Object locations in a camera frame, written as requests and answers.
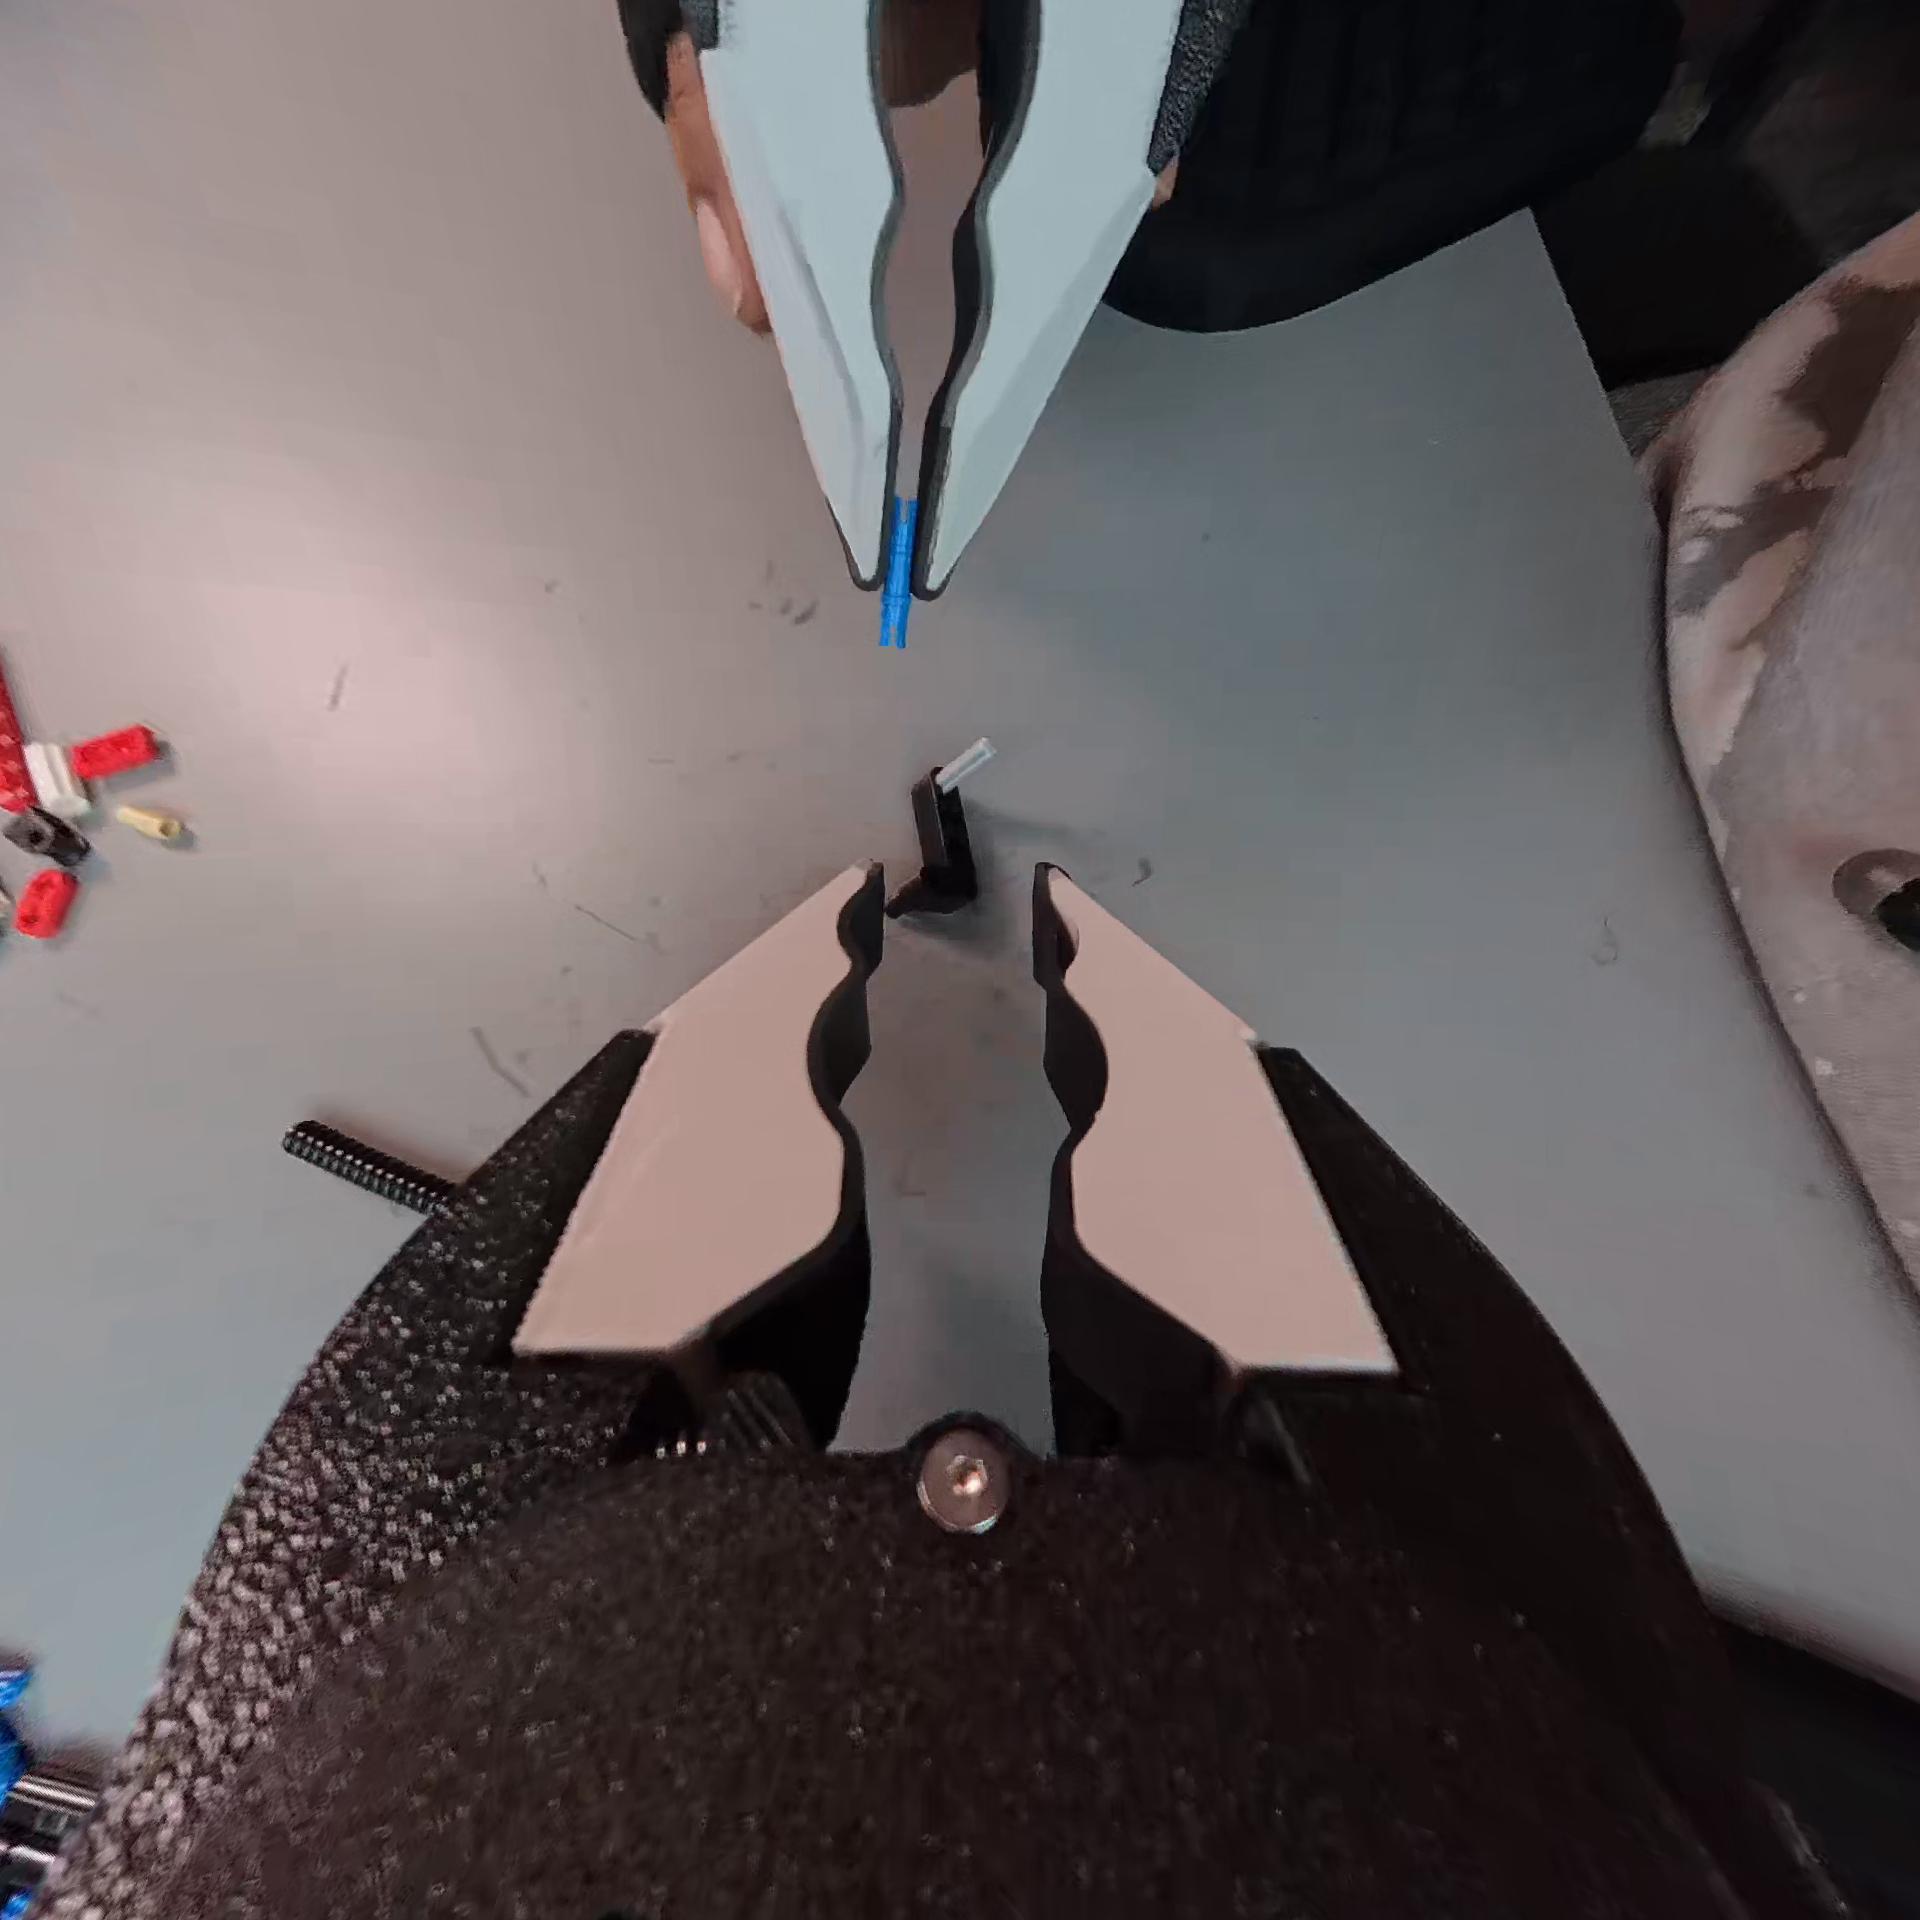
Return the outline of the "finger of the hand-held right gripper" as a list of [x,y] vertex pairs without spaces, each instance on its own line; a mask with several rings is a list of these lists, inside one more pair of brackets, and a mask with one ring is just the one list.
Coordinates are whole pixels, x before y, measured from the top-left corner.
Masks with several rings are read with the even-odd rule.
[[1016,467],[1153,199],[1184,5],[977,5],[979,172],[951,240],[911,588],[936,597]]
[[903,179],[879,95],[879,5],[688,5],[799,432],[856,588],[879,584],[901,374],[882,318]]

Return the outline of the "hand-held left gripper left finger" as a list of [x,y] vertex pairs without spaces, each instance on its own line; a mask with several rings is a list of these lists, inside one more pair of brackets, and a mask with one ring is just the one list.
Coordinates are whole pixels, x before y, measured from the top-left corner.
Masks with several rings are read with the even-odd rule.
[[651,1363],[691,1412],[767,1375],[831,1444],[872,1299],[846,1102],[872,1054],[882,893],[882,863],[846,867],[642,1028],[515,1360]]

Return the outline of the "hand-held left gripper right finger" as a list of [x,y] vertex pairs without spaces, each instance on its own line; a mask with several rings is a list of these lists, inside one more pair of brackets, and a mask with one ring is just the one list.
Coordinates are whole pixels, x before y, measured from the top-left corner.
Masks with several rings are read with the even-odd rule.
[[1066,1135],[1039,1304],[1065,1453],[1216,1453],[1277,1385],[1397,1385],[1256,1031],[1039,863],[1042,1065]]

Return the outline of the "black angled toy connector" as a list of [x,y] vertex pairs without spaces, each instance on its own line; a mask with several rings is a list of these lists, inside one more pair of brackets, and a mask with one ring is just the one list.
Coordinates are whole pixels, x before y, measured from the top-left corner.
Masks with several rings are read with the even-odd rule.
[[975,860],[968,817],[955,785],[930,769],[909,789],[918,835],[918,872],[883,902],[891,920],[911,917],[947,917],[977,899]]

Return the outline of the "grey desk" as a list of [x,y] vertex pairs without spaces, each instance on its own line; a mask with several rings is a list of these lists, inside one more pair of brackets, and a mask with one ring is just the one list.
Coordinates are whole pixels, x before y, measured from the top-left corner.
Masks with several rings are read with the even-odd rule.
[[3,1647],[112,1750],[227,1492],[409,1216],[975,735],[974,918],[848,1102],[842,1443],[1046,1438],[1063,1118],[1029,884],[1298,1046],[1551,1318],[1696,1573],[1914,1681],[1914,1318],[1752,991],[1663,718],[1650,526],[1535,230],[1277,329],[1099,316],[875,647],[607,5],[3,5],[3,657],[150,724],[3,939]]

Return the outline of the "person's right hand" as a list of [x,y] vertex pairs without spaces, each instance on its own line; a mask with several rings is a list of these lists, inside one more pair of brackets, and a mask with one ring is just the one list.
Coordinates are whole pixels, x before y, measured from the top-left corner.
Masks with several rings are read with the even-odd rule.
[[699,51],[688,32],[665,46],[662,125],[682,185],[711,294],[721,316],[759,339],[773,336],[728,166],[709,112]]

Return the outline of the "blue and metal toy part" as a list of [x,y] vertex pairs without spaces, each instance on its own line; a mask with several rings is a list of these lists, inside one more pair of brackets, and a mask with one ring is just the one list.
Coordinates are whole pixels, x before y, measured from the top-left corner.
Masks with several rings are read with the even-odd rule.
[[77,1837],[98,1803],[96,1782],[31,1744],[23,1701],[31,1667],[1,1652],[1,1916],[31,1905],[58,1853]]

